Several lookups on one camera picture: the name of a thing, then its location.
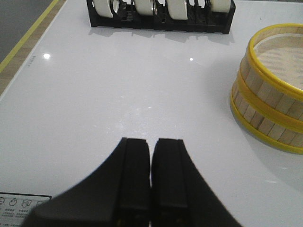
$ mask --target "white table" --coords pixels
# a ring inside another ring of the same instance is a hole
[[[235,3],[223,35],[91,28],[86,2],[68,0],[0,97],[0,192],[56,196],[121,137],[151,154],[158,138],[183,139],[241,224],[303,226],[303,156],[252,137],[229,106],[250,37],[303,23],[303,4]]]

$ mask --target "bamboo steamer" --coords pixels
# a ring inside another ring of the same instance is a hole
[[[303,154],[303,24],[269,26],[251,38],[230,100],[254,135]]]

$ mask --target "white tabletop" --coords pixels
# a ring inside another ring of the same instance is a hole
[[[151,154],[158,138],[183,139],[241,224],[303,226],[303,156],[252,137],[229,106],[249,39],[303,23],[303,4],[235,3],[223,35],[91,28],[86,2],[68,0],[0,97],[0,192],[56,196],[121,137]]]

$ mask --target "icon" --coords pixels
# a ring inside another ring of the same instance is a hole
[[[11,201],[9,201],[9,205],[10,206],[15,206],[17,204],[17,200],[16,200],[16,198],[13,198]]]
[[[36,204],[36,206],[39,206],[39,205],[41,205],[42,203],[44,203],[44,202],[43,202],[43,201],[38,201],[37,204]]]
[[[32,203],[31,200],[23,200],[21,206],[22,206],[23,208],[25,208],[25,207],[28,207],[31,203]]]

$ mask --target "yellow plastic band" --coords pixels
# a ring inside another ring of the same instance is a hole
[[[303,154],[303,148],[298,148],[298,147],[294,147],[294,146],[290,146],[290,145],[286,145],[284,143],[281,143],[277,140],[274,140],[270,137],[268,137],[267,135],[261,133],[260,131],[258,131],[257,129],[255,129],[253,126],[251,126],[246,120],[245,118],[241,115],[241,113],[238,111],[234,101],[233,101],[233,96],[231,93],[231,97],[230,97],[230,104],[232,107],[232,111],[234,113],[234,115],[236,116],[236,118],[252,133],[254,134],[256,137],[260,138],[262,141],[265,141],[266,143],[272,145],[273,147],[276,147],[278,149],[281,150],[285,150],[285,151],[289,151],[291,153],[296,153],[296,154]]]
[[[247,59],[250,62],[250,65],[254,68],[254,70],[269,84],[271,84],[273,87],[275,87],[277,90],[281,91],[284,94],[287,94],[288,96],[295,98],[301,102],[303,102],[303,90],[292,86],[285,81],[279,79],[276,77],[270,70],[268,70],[257,58],[257,55],[255,54],[254,47],[256,45],[255,41],[258,38],[258,36],[263,33],[267,32],[269,30],[275,29],[275,28],[283,28],[283,27],[294,27],[294,28],[303,28],[303,24],[279,24],[279,25],[273,25],[266,28],[261,29],[255,35],[250,39],[250,42],[247,47]]]
[[[239,91],[245,100],[249,103],[249,105],[251,105],[256,111],[274,123],[277,123],[295,132],[303,133],[303,122],[287,116],[263,102],[247,87],[240,70],[238,71],[237,82]]]
[[[5,59],[0,64],[0,73],[4,70],[4,68],[8,65],[8,63],[12,60],[12,58],[16,55],[16,53],[19,51],[19,49],[28,40],[28,38],[31,36],[31,34],[37,29],[39,24],[44,20],[44,18],[52,10],[52,8],[57,4],[58,1],[59,0],[52,1],[52,3],[40,15],[40,17],[35,21],[35,23],[28,29],[28,31],[19,40],[19,42],[14,46],[14,48],[8,53],[8,55],[5,57]]]

